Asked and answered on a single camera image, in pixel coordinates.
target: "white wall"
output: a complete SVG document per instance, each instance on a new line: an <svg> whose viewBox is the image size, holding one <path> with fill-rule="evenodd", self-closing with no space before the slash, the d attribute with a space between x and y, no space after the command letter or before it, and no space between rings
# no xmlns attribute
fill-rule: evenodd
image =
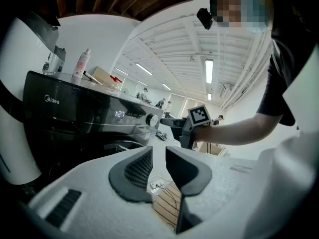
<svg viewBox="0 0 319 239"><path fill-rule="evenodd" d="M225 117L226 111L225 110L221 110L220 106L214 105L212 103L206 103L205 105L206 105L206 108L207 108L208 113L210 115L210 118L212 120L218 118L219 115L223 115ZM219 122L219 125L223 125L224 123L225 123L225 121L222 120L222 121Z"/></svg>
<svg viewBox="0 0 319 239"><path fill-rule="evenodd" d="M91 58L86 71L93 73L100 66L110 73L126 41L139 24L138 21L112 15L78 15L59 19L57 46L66 49L64 73L73 73L74 67L87 48Z"/></svg>
<svg viewBox="0 0 319 239"><path fill-rule="evenodd" d="M250 92L238 104L227 111L225 116L225 124L230 124L251 118L257 111L267 82L267 72L263 74ZM296 135L297 125L284 126L277 125L275 130L262 141L242 145L227 146L231 157L244 159L258 159L259 154L269 148L276 147L283 140Z"/></svg>
<svg viewBox="0 0 319 239"><path fill-rule="evenodd" d="M181 109L185 106L186 98L172 94L169 101L171 103L170 114L175 118L180 118Z"/></svg>
<svg viewBox="0 0 319 239"><path fill-rule="evenodd" d="M137 92L136 92L136 85L137 83L128 79L128 78L125 78L125 80L123 80L123 85L122 85L122 89L121 89L121 92L123 92L124 89L128 89L128 93L130 96L133 96L135 97Z"/></svg>

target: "air vent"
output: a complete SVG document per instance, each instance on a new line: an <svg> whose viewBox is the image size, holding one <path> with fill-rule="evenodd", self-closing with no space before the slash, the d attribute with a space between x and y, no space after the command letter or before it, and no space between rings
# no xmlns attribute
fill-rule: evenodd
<svg viewBox="0 0 319 239"><path fill-rule="evenodd" d="M62 198L56 207L54 207L45 220L59 228L80 196L80 191L69 189L68 193Z"/></svg>
<svg viewBox="0 0 319 239"><path fill-rule="evenodd" d="M148 178L153 168L152 151L129 164L124 171L125 178L133 185L145 189L147 188Z"/></svg>
<svg viewBox="0 0 319 239"><path fill-rule="evenodd" d="M222 87L222 90L219 94L219 97L222 98L222 99L225 99L226 96L228 95L228 93L233 89L233 85L230 85L230 84L224 84L223 87Z"/></svg>

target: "black washing machine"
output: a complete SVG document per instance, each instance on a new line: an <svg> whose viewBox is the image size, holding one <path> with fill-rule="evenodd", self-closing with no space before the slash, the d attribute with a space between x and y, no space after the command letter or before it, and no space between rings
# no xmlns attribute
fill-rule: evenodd
<svg viewBox="0 0 319 239"><path fill-rule="evenodd" d="M23 108L27 141L46 183L83 162L150 145L163 113L69 74L32 71Z"/></svg>

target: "ceiling light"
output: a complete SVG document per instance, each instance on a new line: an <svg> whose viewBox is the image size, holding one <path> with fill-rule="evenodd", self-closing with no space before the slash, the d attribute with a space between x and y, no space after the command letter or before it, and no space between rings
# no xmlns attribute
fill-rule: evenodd
<svg viewBox="0 0 319 239"><path fill-rule="evenodd" d="M140 81L139 81L139 83L142 83L142 84L144 84L145 86L147 86L147 85L146 85L145 83L143 83L143 82L140 82Z"/></svg>
<svg viewBox="0 0 319 239"><path fill-rule="evenodd" d="M147 72L150 75L153 75L150 71L146 70L143 66L141 66L139 63L135 63L138 67L142 68L145 72Z"/></svg>
<svg viewBox="0 0 319 239"><path fill-rule="evenodd" d="M165 87L165 88L168 88L169 90L171 90L168 86L166 86L164 83L163 83L163 86Z"/></svg>
<svg viewBox="0 0 319 239"><path fill-rule="evenodd" d="M181 95L174 94L174 93L172 93L172 95L179 96L179 97L182 97L182 98L184 98L184 97L185 97L185 96L181 96Z"/></svg>
<svg viewBox="0 0 319 239"><path fill-rule="evenodd" d="M128 75L127 73L123 72L122 70L120 70L119 68L115 68L116 70L119 70L121 73L124 73L126 75Z"/></svg>
<svg viewBox="0 0 319 239"><path fill-rule="evenodd" d="M206 59L205 65L206 65L206 82L211 83L213 78L213 60L212 59Z"/></svg>

